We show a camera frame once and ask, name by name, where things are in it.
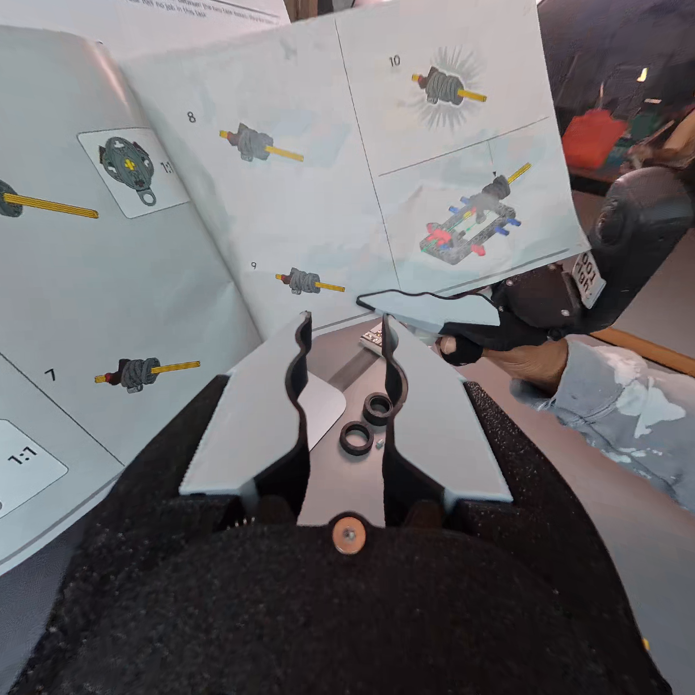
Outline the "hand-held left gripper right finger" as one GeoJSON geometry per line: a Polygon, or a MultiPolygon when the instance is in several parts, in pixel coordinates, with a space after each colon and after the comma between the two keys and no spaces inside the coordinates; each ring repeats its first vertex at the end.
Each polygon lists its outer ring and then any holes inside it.
{"type": "Polygon", "coordinates": [[[395,454],[442,503],[512,502],[461,375],[389,315],[382,351],[393,384],[388,432],[395,454]]]}

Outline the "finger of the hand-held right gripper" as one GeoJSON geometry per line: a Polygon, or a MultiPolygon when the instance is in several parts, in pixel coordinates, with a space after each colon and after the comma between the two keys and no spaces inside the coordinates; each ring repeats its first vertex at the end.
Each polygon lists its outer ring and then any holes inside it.
{"type": "Polygon", "coordinates": [[[390,315],[405,325],[442,333],[447,324],[500,326],[497,306],[485,295],[444,297],[431,292],[408,293],[390,289],[357,296],[356,303],[376,314],[390,315]]]}

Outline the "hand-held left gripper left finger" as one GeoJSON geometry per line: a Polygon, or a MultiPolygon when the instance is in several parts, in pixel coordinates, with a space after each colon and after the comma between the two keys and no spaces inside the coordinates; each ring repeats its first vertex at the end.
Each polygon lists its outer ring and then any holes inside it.
{"type": "Polygon", "coordinates": [[[302,311],[238,362],[178,493],[252,496],[260,475],[307,445],[299,397],[308,384],[310,311],[302,311]]]}

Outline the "toy instruction booklet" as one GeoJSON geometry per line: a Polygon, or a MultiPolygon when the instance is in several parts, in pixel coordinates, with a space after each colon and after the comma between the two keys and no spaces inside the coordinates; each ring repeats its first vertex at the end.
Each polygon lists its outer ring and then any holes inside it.
{"type": "Polygon", "coordinates": [[[1,573],[300,311],[586,248],[535,1],[2,1],[1,573]]]}

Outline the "person's right forearm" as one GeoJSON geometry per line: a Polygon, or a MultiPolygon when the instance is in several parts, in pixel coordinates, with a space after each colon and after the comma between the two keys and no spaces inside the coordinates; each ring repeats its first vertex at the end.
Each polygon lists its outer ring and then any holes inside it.
{"type": "Polygon", "coordinates": [[[694,513],[694,378],[653,369],[630,350],[571,340],[555,395],[522,379],[510,391],[694,513]]]}

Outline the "grey desk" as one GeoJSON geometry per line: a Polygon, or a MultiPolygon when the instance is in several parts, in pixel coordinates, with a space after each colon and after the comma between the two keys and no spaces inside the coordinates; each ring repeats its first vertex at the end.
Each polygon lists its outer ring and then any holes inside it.
{"type": "MultiPolygon", "coordinates": [[[[342,425],[360,418],[363,399],[382,391],[385,362],[358,345],[372,321],[316,336],[308,370],[343,392],[346,409],[311,451],[300,523],[317,526],[340,511],[384,525],[382,451],[346,455],[342,425]]],[[[483,359],[463,368],[562,474],[610,551],[650,654],[674,694],[694,693],[694,516],[631,474],[546,412],[518,403],[509,378],[483,359]]],[[[67,562],[81,540],[76,521],[1,577],[1,693],[6,694],[42,634],[67,562]]]]}

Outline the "person's right hand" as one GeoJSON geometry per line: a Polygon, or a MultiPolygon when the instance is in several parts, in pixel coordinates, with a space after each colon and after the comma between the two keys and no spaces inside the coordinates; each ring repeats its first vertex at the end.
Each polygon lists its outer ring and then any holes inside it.
{"type": "Polygon", "coordinates": [[[435,346],[443,359],[452,366],[462,366],[486,358],[512,379],[533,385],[545,396],[556,394],[569,358],[569,343],[565,338],[502,352],[483,348],[463,336],[441,336],[436,340],[435,346]]]}

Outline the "black rubber toy tire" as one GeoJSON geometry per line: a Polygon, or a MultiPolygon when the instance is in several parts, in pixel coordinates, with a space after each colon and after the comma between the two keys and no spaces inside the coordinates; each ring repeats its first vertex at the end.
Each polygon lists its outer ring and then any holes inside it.
{"type": "Polygon", "coordinates": [[[343,425],[338,442],[348,455],[362,456],[370,452],[374,442],[374,434],[363,422],[349,421],[343,425]],[[360,442],[352,441],[350,439],[352,435],[359,435],[360,442]]]}
{"type": "Polygon", "coordinates": [[[363,402],[362,414],[364,419],[377,427],[383,427],[387,424],[388,417],[392,411],[393,404],[385,393],[371,393],[363,402]]]}

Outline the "wood-edged grey table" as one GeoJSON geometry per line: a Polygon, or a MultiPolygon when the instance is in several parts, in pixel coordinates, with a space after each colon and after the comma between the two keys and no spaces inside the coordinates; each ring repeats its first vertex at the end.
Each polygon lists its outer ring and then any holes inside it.
{"type": "Polygon", "coordinates": [[[589,334],[694,374],[694,199],[677,179],[572,191],[606,288],[589,334]]]}

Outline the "printed paper sheet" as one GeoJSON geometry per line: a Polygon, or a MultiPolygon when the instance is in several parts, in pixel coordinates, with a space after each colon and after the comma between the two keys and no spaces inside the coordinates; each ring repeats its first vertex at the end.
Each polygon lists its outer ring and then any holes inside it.
{"type": "Polygon", "coordinates": [[[225,19],[264,26],[290,23],[287,10],[280,1],[125,1],[125,4],[201,20],[225,19]]]}

